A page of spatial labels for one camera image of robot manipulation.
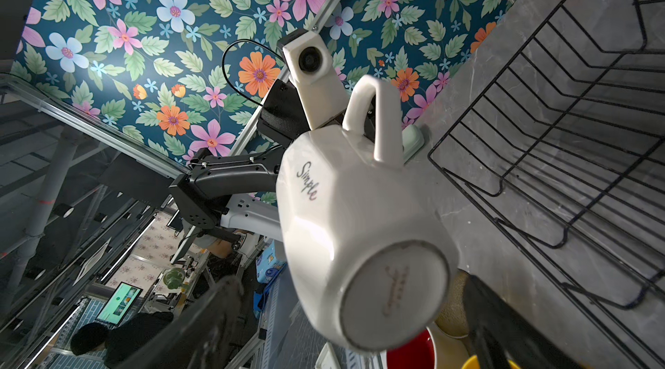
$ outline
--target camera lens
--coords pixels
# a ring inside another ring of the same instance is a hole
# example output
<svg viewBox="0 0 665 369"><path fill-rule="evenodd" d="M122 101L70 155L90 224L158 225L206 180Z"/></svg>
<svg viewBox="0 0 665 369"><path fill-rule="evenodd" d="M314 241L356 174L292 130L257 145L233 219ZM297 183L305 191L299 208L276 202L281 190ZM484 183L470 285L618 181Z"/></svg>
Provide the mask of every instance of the camera lens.
<svg viewBox="0 0 665 369"><path fill-rule="evenodd" d="M308 47L300 53L298 65L304 72L316 72L321 67L321 53L316 47Z"/></svg>

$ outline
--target mug handle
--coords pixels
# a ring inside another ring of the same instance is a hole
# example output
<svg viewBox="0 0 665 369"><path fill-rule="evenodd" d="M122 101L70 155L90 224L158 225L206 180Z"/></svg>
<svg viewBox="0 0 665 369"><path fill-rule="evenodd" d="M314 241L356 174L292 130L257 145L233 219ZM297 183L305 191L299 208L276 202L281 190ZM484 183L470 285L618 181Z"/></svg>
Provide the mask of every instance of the mug handle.
<svg viewBox="0 0 665 369"><path fill-rule="evenodd" d="M364 134L365 117L374 95L376 95L374 159L391 167L402 167L404 151L400 92L392 84L369 74L362 76L351 92L342 128L348 133Z"/></svg>

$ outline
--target black shirt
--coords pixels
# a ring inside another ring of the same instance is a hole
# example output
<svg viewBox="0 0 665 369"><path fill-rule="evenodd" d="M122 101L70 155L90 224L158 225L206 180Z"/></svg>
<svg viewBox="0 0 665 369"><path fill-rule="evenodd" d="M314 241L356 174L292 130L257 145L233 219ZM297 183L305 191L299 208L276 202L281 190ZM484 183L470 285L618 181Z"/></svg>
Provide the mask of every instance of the black shirt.
<svg viewBox="0 0 665 369"><path fill-rule="evenodd" d="M171 313L137 314L127 323L108 332L104 365L109 368L120 366L123 360L148 343L173 320Z"/></svg>

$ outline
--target monitor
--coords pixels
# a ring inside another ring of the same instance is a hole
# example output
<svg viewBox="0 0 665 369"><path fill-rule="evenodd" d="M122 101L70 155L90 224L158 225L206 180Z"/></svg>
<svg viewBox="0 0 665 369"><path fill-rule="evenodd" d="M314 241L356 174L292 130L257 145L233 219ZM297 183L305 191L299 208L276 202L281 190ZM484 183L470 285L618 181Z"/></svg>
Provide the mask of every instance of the monitor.
<svg viewBox="0 0 665 369"><path fill-rule="evenodd" d="M129 285L126 282L121 282L116 288L113 295L102 308L97 320L114 325L120 324L122 318L127 314L129 307L134 304L134 301L141 294L142 289Z"/></svg>

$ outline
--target white camera housing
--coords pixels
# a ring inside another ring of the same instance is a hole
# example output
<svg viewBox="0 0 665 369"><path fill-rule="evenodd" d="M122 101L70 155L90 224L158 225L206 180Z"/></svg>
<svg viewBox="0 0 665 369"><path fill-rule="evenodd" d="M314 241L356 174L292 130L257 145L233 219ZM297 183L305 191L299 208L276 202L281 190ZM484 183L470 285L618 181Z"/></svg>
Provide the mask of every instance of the white camera housing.
<svg viewBox="0 0 665 369"><path fill-rule="evenodd" d="M305 72L299 63L301 53L316 48L320 66L314 72ZM282 53L289 67L291 82L298 90L307 124L314 130L327 124L348 105L348 94L333 67L333 57L320 35L308 31L285 44Z"/></svg>

